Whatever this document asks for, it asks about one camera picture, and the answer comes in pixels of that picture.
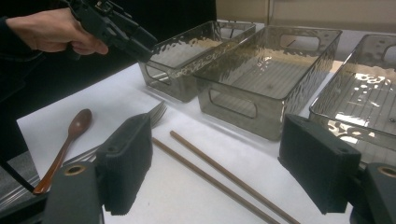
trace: human hand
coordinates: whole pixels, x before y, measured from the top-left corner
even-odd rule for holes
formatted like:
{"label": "human hand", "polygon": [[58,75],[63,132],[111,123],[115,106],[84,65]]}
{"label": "human hand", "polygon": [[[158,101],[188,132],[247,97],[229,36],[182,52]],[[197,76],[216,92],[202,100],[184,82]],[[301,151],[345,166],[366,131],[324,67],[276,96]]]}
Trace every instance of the human hand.
{"label": "human hand", "polygon": [[81,55],[108,53],[106,44],[86,32],[73,17],[70,8],[9,18],[6,23],[31,49],[57,52],[65,50],[71,43],[73,50]]}

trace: rectangular container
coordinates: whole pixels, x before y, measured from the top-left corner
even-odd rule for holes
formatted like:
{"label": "rectangular container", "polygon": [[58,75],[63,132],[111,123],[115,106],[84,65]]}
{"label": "rectangular container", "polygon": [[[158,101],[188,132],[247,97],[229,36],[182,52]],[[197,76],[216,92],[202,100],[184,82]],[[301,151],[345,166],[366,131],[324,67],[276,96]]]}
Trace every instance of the rectangular container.
{"label": "rectangular container", "polygon": [[195,74],[201,110],[278,141],[284,115],[299,113],[329,74],[341,33],[265,27]]}
{"label": "rectangular container", "polygon": [[165,40],[139,63],[146,85],[188,102],[197,95],[193,73],[255,32],[253,23],[208,21]]}
{"label": "rectangular container", "polygon": [[366,35],[310,106],[309,118],[361,152],[396,165],[396,36]]}

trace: brown chopstick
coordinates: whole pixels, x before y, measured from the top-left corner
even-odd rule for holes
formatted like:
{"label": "brown chopstick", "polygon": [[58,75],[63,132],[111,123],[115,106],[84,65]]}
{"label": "brown chopstick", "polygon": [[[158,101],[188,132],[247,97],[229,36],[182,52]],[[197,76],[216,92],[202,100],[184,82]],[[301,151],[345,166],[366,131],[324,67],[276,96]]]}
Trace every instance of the brown chopstick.
{"label": "brown chopstick", "polygon": [[198,174],[200,177],[203,179],[206,179],[209,183],[213,184],[216,186],[218,189],[222,190],[225,194],[236,200],[237,202],[241,203],[243,206],[245,206],[250,212],[261,218],[262,220],[271,223],[271,224],[278,224],[276,220],[265,214],[262,210],[260,210],[258,207],[254,206],[235,192],[233,192],[231,189],[227,188],[223,184],[221,184],[217,179],[213,178],[212,176],[208,175],[205,173],[203,170],[192,164],[190,161],[187,161],[184,159],[182,156],[178,155],[174,150],[166,146],[164,143],[160,142],[156,138],[152,138],[152,142],[157,145],[160,149],[165,151],[167,154],[172,156],[174,159],[177,161],[180,161],[187,167],[189,167],[191,170],[193,170],[196,174]]}
{"label": "brown chopstick", "polygon": [[233,181],[236,185],[238,185],[241,189],[243,189],[245,192],[250,194],[252,197],[254,197],[256,200],[261,202],[262,204],[266,205],[268,208],[270,208],[272,211],[277,213],[280,217],[284,218],[286,221],[292,224],[299,224],[299,222],[291,217],[289,214],[284,212],[282,209],[277,207],[275,204],[271,203],[268,199],[266,199],[264,196],[262,196],[259,192],[257,192],[255,189],[253,189],[251,186],[243,182],[241,179],[233,175],[231,172],[229,172],[227,169],[225,169],[223,166],[218,164],[216,161],[212,160],[210,157],[208,157],[204,152],[202,152],[199,148],[195,147],[193,144],[191,144],[189,141],[184,139],[182,136],[180,136],[178,133],[171,131],[170,134],[176,138],[178,142],[180,142],[182,145],[184,145],[186,148],[191,150],[193,153],[195,153],[198,157],[200,157],[202,160],[206,161],[208,164],[210,164],[212,167],[214,167],[216,170],[218,170],[220,173],[225,175],[227,178],[229,178],[231,181]]}

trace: white tabletop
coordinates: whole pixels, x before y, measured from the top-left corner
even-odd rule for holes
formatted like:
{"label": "white tabletop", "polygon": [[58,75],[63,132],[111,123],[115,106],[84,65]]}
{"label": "white tabletop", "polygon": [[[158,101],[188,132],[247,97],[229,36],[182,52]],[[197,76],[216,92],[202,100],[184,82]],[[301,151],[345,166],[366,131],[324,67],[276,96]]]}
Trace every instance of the white tabletop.
{"label": "white tabletop", "polygon": [[[161,100],[165,100],[168,109],[152,135],[280,223],[286,221],[194,156],[169,132],[185,137],[301,223],[349,223],[350,204],[344,214],[323,216],[319,212],[303,188],[278,162],[278,142],[203,114],[197,98],[183,104],[147,87],[137,64],[21,118],[18,123],[42,177],[64,143],[69,122],[79,110],[89,108],[93,123],[69,148],[67,160],[103,143],[126,119],[148,112]],[[301,115],[308,116],[308,105]],[[244,206],[155,146],[152,165],[128,215],[113,217],[105,212],[105,220],[106,224],[263,223]]]}

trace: metal fork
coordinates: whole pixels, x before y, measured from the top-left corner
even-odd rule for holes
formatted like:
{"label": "metal fork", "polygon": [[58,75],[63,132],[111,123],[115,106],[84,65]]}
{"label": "metal fork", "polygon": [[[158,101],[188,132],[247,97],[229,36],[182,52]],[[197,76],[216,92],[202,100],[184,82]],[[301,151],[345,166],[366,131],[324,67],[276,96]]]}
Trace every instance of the metal fork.
{"label": "metal fork", "polygon": [[[160,119],[163,117],[163,114],[165,113],[166,108],[167,107],[166,107],[164,101],[162,101],[148,112],[148,114],[150,115],[151,129],[153,129],[154,127],[157,126],[158,121],[160,121]],[[78,156],[76,156],[68,161],[65,161],[63,166],[73,163],[75,161],[93,161],[95,159],[95,152],[99,148],[99,146],[93,147],[90,150],[88,150],[82,154],[79,154]]]}

